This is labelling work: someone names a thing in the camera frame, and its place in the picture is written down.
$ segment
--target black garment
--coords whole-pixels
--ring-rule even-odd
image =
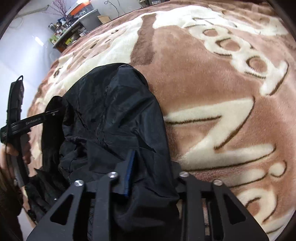
[[[131,197],[114,201],[115,226],[129,240],[167,240],[178,222],[178,194],[163,115],[144,76],[127,64],[97,67],[63,97],[53,97],[46,111],[60,107],[64,116],[43,125],[43,169],[26,187],[37,220],[70,183],[99,179],[133,149]],[[89,223],[90,237],[91,212]]]

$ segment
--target person's arm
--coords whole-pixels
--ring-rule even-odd
[[[6,153],[8,155],[17,156],[18,151],[10,144],[7,145]],[[0,240],[22,240],[22,232],[18,223],[17,216],[22,210],[22,193],[18,187],[13,184],[14,174],[13,169],[7,162],[5,146],[0,149],[0,226],[5,226],[7,232],[0,233]],[[24,162],[30,163],[30,144],[27,143],[24,150]]]

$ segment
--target metal bolt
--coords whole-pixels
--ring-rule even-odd
[[[108,173],[108,177],[110,177],[110,178],[118,177],[118,173],[117,172],[110,172],[110,173]]]
[[[82,180],[76,180],[76,181],[74,182],[74,184],[75,184],[76,187],[80,187],[80,186],[83,186],[84,181],[82,181]]]
[[[180,177],[189,177],[189,173],[188,172],[180,172],[179,176]]]
[[[222,182],[222,180],[220,180],[220,179],[215,179],[215,180],[213,181],[213,184],[216,185],[216,186],[222,186],[223,182]]]

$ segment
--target blanket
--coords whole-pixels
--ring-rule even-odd
[[[267,4],[170,1],[68,47],[28,116],[97,66],[132,65],[160,104],[171,159],[198,179],[223,180],[275,240],[296,205],[295,57],[293,37]],[[30,134],[31,175],[42,166],[41,132]]]

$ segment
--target triangular cutout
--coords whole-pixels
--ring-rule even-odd
[[[233,203],[231,198],[224,194],[224,201],[226,204],[226,209],[231,224],[240,223],[246,220],[246,217],[240,211],[240,209]]]
[[[54,212],[54,214],[50,217],[50,221],[52,221],[53,223],[66,225],[72,201],[73,195],[69,195],[65,199],[65,201],[58,207],[58,209]]]

